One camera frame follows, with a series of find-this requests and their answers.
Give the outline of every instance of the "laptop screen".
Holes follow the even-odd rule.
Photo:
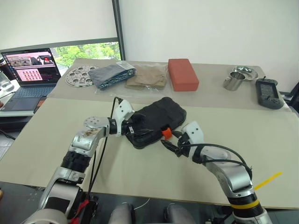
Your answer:
[[[61,77],[49,48],[3,52],[20,86],[55,84]]]

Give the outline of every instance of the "green trees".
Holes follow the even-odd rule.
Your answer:
[[[59,57],[55,58],[55,61],[68,68],[73,64],[76,58],[115,60],[120,60],[121,58],[118,42],[57,47],[55,51],[59,55]]]

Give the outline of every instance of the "window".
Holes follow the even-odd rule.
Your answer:
[[[118,42],[92,43],[51,48],[59,72],[63,75],[76,58],[120,60]]]

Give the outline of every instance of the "red sponge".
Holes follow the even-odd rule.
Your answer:
[[[175,91],[195,91],[199,80],[188,59],[169,59],[168,71]]]

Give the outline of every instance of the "laptop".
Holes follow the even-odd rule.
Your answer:
[[[1,111],[33,111],[61,77],[50,49],[2,52],[2,56],[20,88]]]

